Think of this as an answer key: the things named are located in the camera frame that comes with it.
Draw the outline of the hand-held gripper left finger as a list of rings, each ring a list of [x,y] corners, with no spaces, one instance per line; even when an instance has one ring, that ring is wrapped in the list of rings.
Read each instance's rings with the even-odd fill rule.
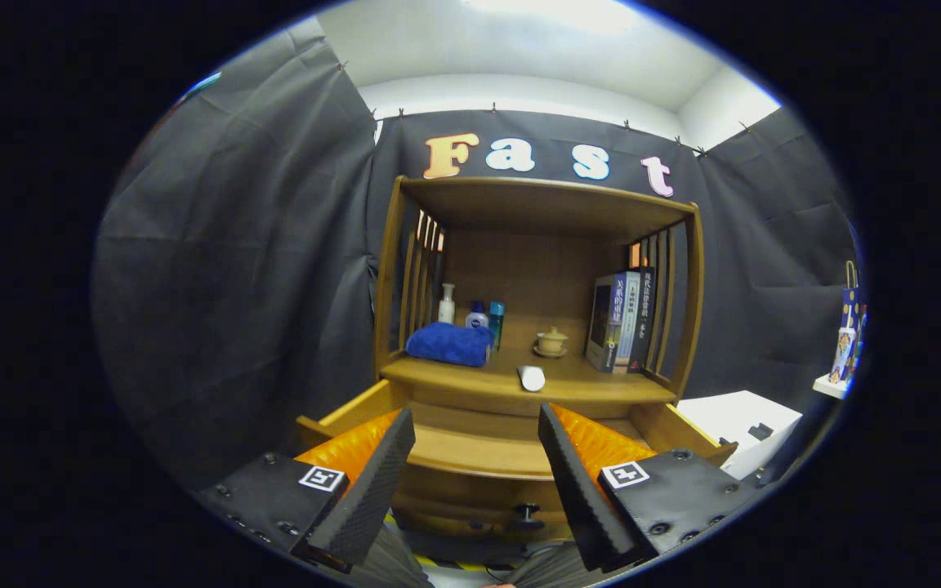
[[[298,457],[262,454],[197,498],[268,550],[348,573],[369,554],[415,442],[404,407]]]

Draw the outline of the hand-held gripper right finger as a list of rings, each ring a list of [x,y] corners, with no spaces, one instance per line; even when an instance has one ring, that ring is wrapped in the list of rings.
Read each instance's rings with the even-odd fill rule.
[[[590,570],[615,572],[706,538],[762,495],[702,452],[649,450],[556,404],[539,408],[538,436]]]

